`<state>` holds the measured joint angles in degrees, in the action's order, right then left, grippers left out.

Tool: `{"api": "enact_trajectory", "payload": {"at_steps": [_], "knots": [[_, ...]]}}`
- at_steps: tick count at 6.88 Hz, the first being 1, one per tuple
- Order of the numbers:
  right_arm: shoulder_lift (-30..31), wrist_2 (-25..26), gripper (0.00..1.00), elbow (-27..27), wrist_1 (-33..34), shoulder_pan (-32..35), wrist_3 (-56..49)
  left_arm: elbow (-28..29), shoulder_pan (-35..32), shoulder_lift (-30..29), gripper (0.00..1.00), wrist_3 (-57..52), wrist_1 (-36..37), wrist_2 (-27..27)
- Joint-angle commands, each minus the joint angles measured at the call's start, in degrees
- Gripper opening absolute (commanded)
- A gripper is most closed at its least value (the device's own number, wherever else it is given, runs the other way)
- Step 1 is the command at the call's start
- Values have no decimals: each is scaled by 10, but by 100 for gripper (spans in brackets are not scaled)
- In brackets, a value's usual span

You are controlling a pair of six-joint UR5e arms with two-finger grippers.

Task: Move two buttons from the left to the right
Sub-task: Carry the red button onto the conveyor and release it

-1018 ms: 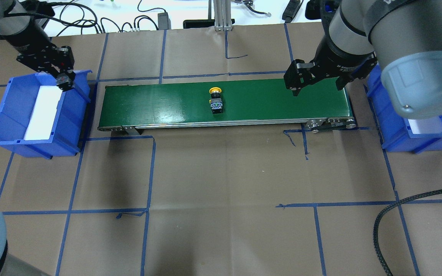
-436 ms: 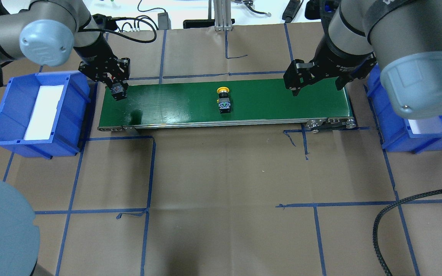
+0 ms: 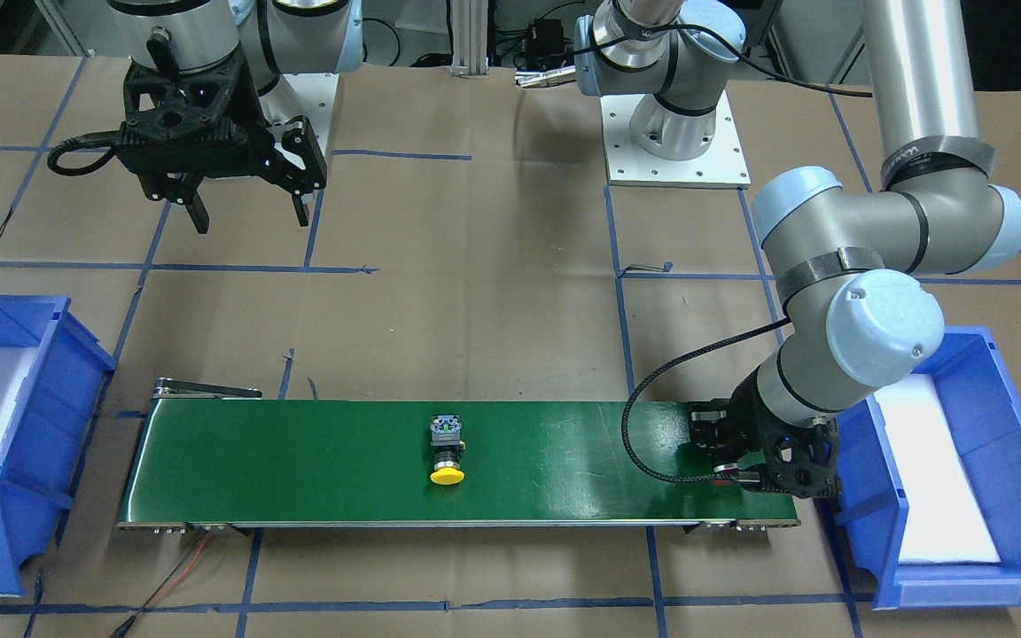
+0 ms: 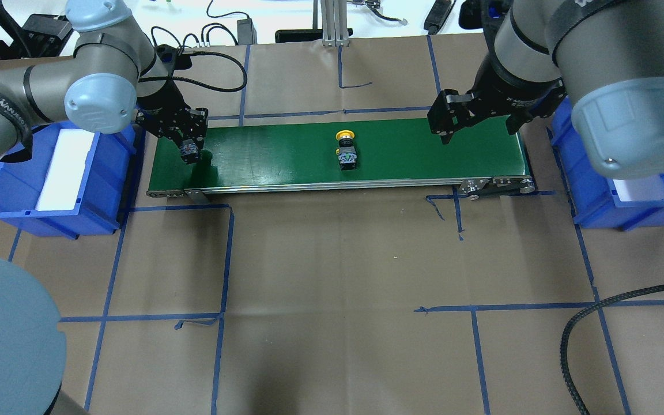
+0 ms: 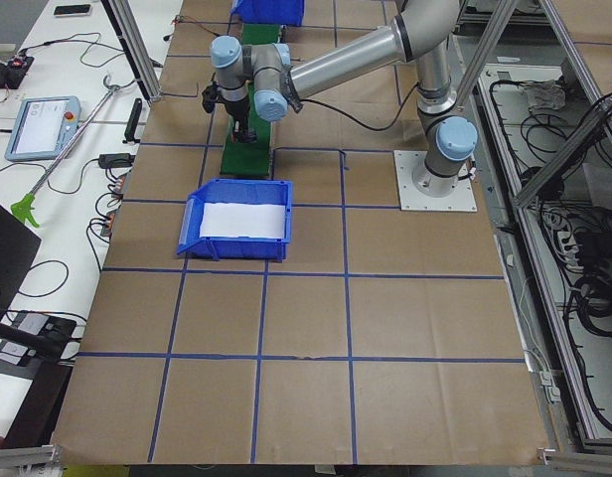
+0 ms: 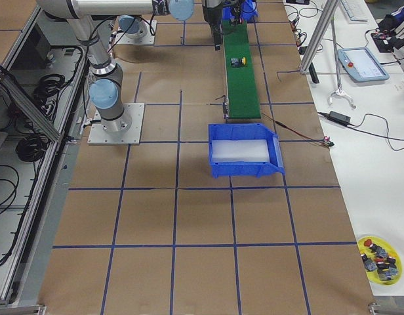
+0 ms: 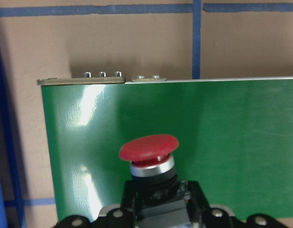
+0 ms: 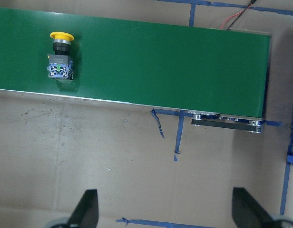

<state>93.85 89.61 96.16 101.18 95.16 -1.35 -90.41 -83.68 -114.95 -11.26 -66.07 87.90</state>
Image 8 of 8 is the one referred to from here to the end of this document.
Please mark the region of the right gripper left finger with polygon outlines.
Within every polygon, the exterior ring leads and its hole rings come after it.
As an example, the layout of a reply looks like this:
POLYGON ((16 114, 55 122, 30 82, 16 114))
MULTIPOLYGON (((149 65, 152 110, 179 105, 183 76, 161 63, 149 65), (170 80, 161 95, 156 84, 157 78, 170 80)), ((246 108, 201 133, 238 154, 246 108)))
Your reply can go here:
POLYGON ((97 189, 86 190, 67 221, 68 228, 96 228, 99 219, 97 189))

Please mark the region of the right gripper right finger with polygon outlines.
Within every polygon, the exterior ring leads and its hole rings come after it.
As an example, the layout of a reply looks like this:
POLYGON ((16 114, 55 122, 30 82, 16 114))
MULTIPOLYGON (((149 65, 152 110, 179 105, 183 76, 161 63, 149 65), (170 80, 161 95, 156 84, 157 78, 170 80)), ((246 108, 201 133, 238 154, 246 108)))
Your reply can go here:
POLYGON ((232 219, 238 228, 273 228, 274 220, 245 189, 234 187, 232 219))

